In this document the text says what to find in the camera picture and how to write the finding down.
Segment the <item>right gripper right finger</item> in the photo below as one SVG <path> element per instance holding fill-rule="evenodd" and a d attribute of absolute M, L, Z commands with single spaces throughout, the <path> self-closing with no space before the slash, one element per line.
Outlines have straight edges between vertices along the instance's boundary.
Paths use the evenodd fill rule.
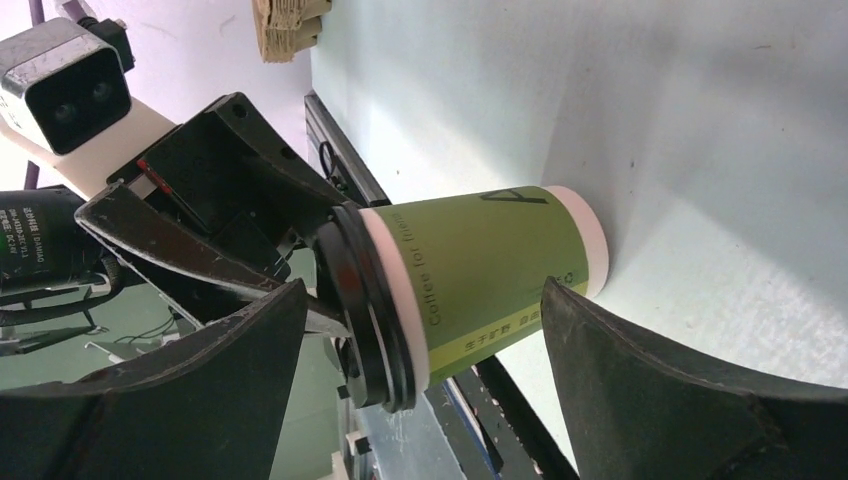
<path fill-rule="evenodd" d="M 843 479 L 847 392 L 696 351 L 545 282 L 544 339 L 583 479 Z"/>

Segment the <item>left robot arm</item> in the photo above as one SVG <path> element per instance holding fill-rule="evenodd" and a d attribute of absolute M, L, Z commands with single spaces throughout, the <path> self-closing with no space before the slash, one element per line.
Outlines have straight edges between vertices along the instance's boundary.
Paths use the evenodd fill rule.
<path fill-rule="evenodd" d="M 62 185 L 1 196 L 1 291 L 70 288 L 127 267 L 205 325 L 286 283 L 344 195 L 235 92 L 176 124 L 137 102 L 67 154 L 2 134 Z"/>

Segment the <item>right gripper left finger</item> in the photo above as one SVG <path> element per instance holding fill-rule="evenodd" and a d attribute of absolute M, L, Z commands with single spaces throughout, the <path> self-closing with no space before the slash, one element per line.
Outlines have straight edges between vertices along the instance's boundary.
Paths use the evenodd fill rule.
<path fill-rule="evenodd" d="M 305 332 L 294 281 L 73 383 L 1 394 L 5 479 L 266 479 Z"/>

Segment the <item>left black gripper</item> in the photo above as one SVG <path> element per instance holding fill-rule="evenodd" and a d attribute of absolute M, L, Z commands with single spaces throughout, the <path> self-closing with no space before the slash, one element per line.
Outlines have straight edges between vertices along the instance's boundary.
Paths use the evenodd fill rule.
<path fill-rule="evenodd" d="M 192 289 L 237 304 L 266 297 L 284 285 L 291 253 L 350 201 L 241 92 L 174 127 L 136 165 L 155 186 L 148 203 L 176 222 L 122 183 L 74 220 L 196 323 L 207 304 Z"/>

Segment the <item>green paper coffee cup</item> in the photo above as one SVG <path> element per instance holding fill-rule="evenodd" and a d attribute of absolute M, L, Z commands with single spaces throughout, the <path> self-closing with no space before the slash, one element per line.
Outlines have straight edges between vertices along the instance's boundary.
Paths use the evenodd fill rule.
<path fill-rule="evenodd" d="M 386 276 L 416 392 L 534 334 L 548 278 L 592 298 L 609 249 L 589 204 L 524 186 L 358 212 Z"/>

